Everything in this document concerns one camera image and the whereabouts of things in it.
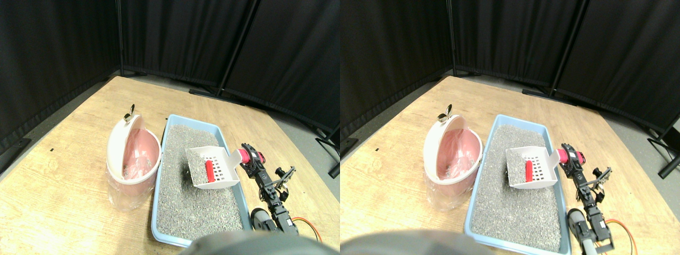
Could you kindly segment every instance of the white litter scoop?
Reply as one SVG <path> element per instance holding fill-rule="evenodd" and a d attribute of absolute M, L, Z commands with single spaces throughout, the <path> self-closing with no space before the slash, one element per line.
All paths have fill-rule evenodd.
<path fill-rule="evenodd" d="M 508 149 L 505 151 L 505 155 L 507 157 L 510 187 L 520 189 L 545 188 L 553 186 L 557 182 L 555 167 L 560 162 L 560 154 L 557 150 L 548 155 L 546 147 L 526 146 Z M 522 166 L 516 165 L 521 162 L 520 159 L 512 158 L 520 155 L 524 160 Z"/>
<path fill-rule="evenodd" d="M 196 152 L 203 159 L 192 160 L 191 152 Z M 187 149 L 187 158 L 194 187 L 201 189 L 228 188 L 239 183 L 236 167 L 243 161 L 243 155 L 235 150 L 230 156 L 224 147 L 205 146 Z"/>

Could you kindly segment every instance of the gray floor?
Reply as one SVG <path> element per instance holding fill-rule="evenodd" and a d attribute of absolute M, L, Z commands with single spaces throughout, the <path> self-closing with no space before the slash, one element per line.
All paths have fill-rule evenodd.
<path fill-rule="evenodd" d="M 173 80 L 170 78 L 163 78 L 155 75 L 138 76 L 131 79 L 138 80 L 140 82 L 146 82 L 149 84 L 154 84 L 158 86 L 163 86 L 166 88 L 172 88 L 180 91 L 188 92 L 189 89 L 194 88 L 198 90 L 203 90 L 195 86 L 191 86 L 187 83 Z M 24 153 L 20 155 L 18 160 L 16 160 L 2 175 L 0 175 L 0 182 L 4 179 L 7 174 L 12 171 L 16 164 L 23 159 L 28 152 L 30 152 L 37 142 L 39 142 L 42 137 L 48 134 L 61 120 L 64 120 L 71 112 L 73 112 L 81 103 L 83 103 L 87 98 L 92 96 L 97 92 L 104 82 L 99 82 L 95 84 L 92 88 L 83 92 L 80 96 L 76 97 L 74 100 L 68 102 L 64 107 L 59 109 L 57 112 L 48 117 L 45 121 L 40 123 L 32 131 L 30 131 L 24 137 L 31 139 L 31 143 L 28 145 L 29 149 L 24 150 Z M 269 115 L 274 119 L 274 121 L 281 127 L 281 129 L 287 134 L 287 136 L 293 141 L 295 146 L 302 152 L 309 164 L 314 168 L 324 183 L 328 186 L 330 191 L 333 193 L 336 199 L 340 199 L 340 176 L 333 179 L 328 175 L 328 171 L 337 164 L 339 160 L 337 154 L 332 151 L 331 148 L 322 147 L 319 143 L 314 140 L 317 136 L 313 131 L 309 130 L 304 124 L 299 122 L 293 117 L 281 114 L 278 112 L 269 112 Z M 293 183 L 289 184 L 290 189 L 295 189 Z"/>
<path fill-rule="evenodd" d="M 521 92 L 522 89 L 538 91 L 535 88 L 531 88 L 517 82 L 487 75 L 467 77 L 464 79 L 516 92 Z M 415 101 L 418 97 L 430 90 L 430 88 L 432 88 L 434 85 L 436 85 L 436 82 L 427 83 L 423 87 L 407 95 L 405 98 L 390 106 L 387 110 L 369 121 L 366 125 L 362 126 L 350 137 L 359 139 L 357 144 L 360 146 L 360 144 L 363 144 L 373 133 L 378 131 L 384 124 L 390 121 L 399 112 L 404 110 L 404 108 Z M 609 123 L 609 126 L 611 126 L 614 132 L 623 141 L 628 150 L 630 150 L 630 152 L 633 154 L 633 157 L 635 157 L 640 166 L 642 166 L 642 168 L 645 170 L 645 173 L 649 176 L 649 179 L 651 179 L 652 183 L 654 183 L 654 186 L 656 186 L 656 188 L 659 190 L 659 193 L 661 193 L 661 196 L 666 200 L 666 203 L 668 203 L 668 206 L 675 214 L 675 217 L 680 218 L 680 196 L 678 196 L 678 194 L 680 194 L 680 171 L 675 169 L 675 171 L 673 171 L 665 180 L 662 180 L 659 175 L 657 175 L 657 172 L 667 165 L 668 162 L 670 162 L 670 157 L 668 156 L 666 150 L 659 146 L 651 145 L 647 141 L 647 138 L 650 138 L 650 136 L 642 128 L 637 126 L 629 119 L 609 112 L 600 112 L 600 114 L 607 121 L 607 123 Z M 675 123 L 675 127 L 676 129 L 680 128 L 680 122 Z M 343 162 L 349 158 L 359 146 L 355 146 L 354 149 L 343 158 Z"/>

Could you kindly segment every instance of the litter box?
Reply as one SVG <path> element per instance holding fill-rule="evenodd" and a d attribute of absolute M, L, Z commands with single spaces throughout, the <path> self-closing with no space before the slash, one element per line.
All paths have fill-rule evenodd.
<path fill-rule="evenodd" d="M 550 135 L 548 135 L 548 129 L 545 126 L 502 114 L 497 115 L 496 120 L 494 120 L 494 125 L 491 128 L 491 132 L 489 133 L 489 137 L 486 140 L 486 148 L 484 148 L 484 158 L 481 160 L 481 165 L 479 166 L 479 173 L 477 173 L 475 187 L 473 188 L 472 197 L 470 199 L 470 207 L 468 208 L 468 213 L 467 216 L 465 217 L 465 234 L 474 238 L 477 243 L 501 248 L 504 250 L 509 250 L 512 252 L 519 252 L 523 254 L 571 254 L 570 233 L 569 228 L 566 225 L 566 208 L 564 203 L 564 194 L 562 193 L 562 183 L 560 181 L 559 172 L 556 172 L 556 175 L 558 177 L 557 183 L 555 183 L 555 185 L 552 186 L 555 191 L 555 200 L 557 200 L 558 214 L 561 216 L 559 217 L 559 219 L 560 219 L 560 232 L 562 234 L 562 238 L 560 239 L 560 249 L 558 253 L 548 252 L 527 245 L 522 245 L 510 241 L 488 237 L 485 235 L 480 235 L 472 231 L 471 224 L 473 213 L 475 211 L 475 197 L 477 196 L 478 189 L 477 186 L 479 185 L 479 178 L 481 177 L 484 171 L 484 161 L 486 160 L 487 150 L 489 150 L 489 148 L 491 147 L 490 143 L 492 138 L 494 137 L 494 132 L 500 125 L 504 124 L 509 124 L 511 126 L 516 126 L 517 128 L 520 129 L 535 131 L 539 134 L 542 134 L 543 139 L 545 140 L 545 147 L 548 149 L 548 151 L 550 152 L 553 151 L 552 142 L 550 141 Z"/>
<path fill-rule="evenodd" d="M 202 130 L 202 131 L 208 131 L 215 135 L 215 138 L 217 138 L 218 143 L 220 146 L 224 147 L 226 149 L 227 154 L 229 153 L 229 148 L 226 146 L 226 142 L 224 141 L 224 137 L 222 136 L 222 131 L 220 130 L 220 127 L 198 121 L 198 120 L 193 120 L 190 118 L 178 116 L 175 114 L 171 114 L 168 117 L 168 121 L 165 125 L 165 131 L 170 130 L 170 126 L 172 125 L 185 125 L 188 126 L 192 129 L 197 129 L 197 130 Z M 165 151 L 165 140 L 167 136 L 163 134 L 163 143 L 161 144 L 160 150 L 161 152 Z M 191 244 L 191 240 L 184 239 L 184 238 L 179 238 L 179 237 L 174 237 L 172 235 L 166 235 L 158 231 L 158 227 L 156 225 L 156 220 L 157 220 L 157 213 L 158 213 L 158 191 L 163 188 L 160 186 L 160 179 L 161 175 L 163 174 L 163 159 L 160 160 L 160 166 L 158 167 L 158 176 L 156 178 L 156 190 L 154 191 L 154 207 L 153 207 L 153 212 L 151 215 L 151 233 L 154 235 L 154 238 L 158 240 L 159 242 L 162 243 L 168 243 L 171 245 L 176 245 L 180 247 L 187 248 Z M 250 216 L 248 215 L 248 205 L 245 203 L 245 196 L 243 195 L 243 188 L 241 187 L 241 184 L 235 184 L 232 186 L 232 189 L 234 191 L 234 197 L 236 198 L 236 204 L 239 206 L 239 214 L 241 216 L 241 222 L 243 223 L 243 229 L 245 231 L 252 230 L 251 223 L 250 223 Z"/>

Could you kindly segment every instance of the wooden table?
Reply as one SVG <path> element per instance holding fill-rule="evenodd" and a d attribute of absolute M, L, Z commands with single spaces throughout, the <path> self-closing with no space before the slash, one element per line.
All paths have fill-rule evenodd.
<path fill-rule="evenodd" d="M 267 171 L 295 166 L 285 202 L 339 249 L 338 200 L 266 112 L 116 77 L 66 117 L 0 182 L 0 253 L 177 254 L 182 248 L 151 234 L 151 201 L 123 212 L 108 201 L 106 143 L 130 105 L 162 139 L 170 114 L 218 125 L 230 150 L 250 143 Z M 266 205 L 254 180 L 238 168 L 249 209 Z M 306 224 L 301 235 L 313 238 Z"/>
<path fill-rule="evenodd" d="M 484 143 L 496 115 L 505 114 L 544 124 L 555 148 L 569 143 L 583 152 L 589 180 L 594 178 L 593 168 L 611 167 L 613 173 L 605 184 L 607 197 L 599 206 L 605 218 L 626 224 L 640 254 L 680 254 L 680 223 L 598 112 L 453 77 L 415 100 L 341 165 L 342 241 L 405 228 L 463 232 L 469 202 L 451 211 L 437 211 L 426 200 L 423 180 L 425 136 L 449 104 L 453 104 L 452 113 L 462 114 Z M 576 202 L 574 184 L 561 171 L 560 177 L 567 208 L 582 208 Z M 629 254 L 626 232 L 618 225 L 609 226 L 616 250 L 608 254 Z M 580 253 L 570 236 L 572 251 Z"/>

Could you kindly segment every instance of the black backdrop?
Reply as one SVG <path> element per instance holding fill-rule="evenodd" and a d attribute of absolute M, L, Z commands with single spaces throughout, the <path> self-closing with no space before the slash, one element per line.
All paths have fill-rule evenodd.
<path fill-rule="evenodd" d="M 120 5 L 125 69 L 218 86 L 248 1 L 121 0 Z"/>
<path fill-rule="evenodd" d="M 445 1 L 342 1 L 336 143 L 452 66 Z"/>
<path fill-rule="evenodd" d="M 680 113 L 680 2 L 591 1 L 558 91 L 657 131 Z"/>
<path fill-rule="evenodd" d="M 219 87 L 252 3 L 123 0 L 124 68 Z M 225 91 L 331 131 L 338 16 L 339 0 L 262 0 Z"/>
<path fill-rule="evenodd" d="M 0 1 L 0 153 L 119 63 L 114 1 Z"/>
<path fill-rule="evenodd" d="M 262 0 L 225 91 L 330 132 L 340 115 L 340 0 Z"/>
<path fill-rule="evenodd" d="M 453 0 L 456 67 L 550 86 L 578 1 Z"/>

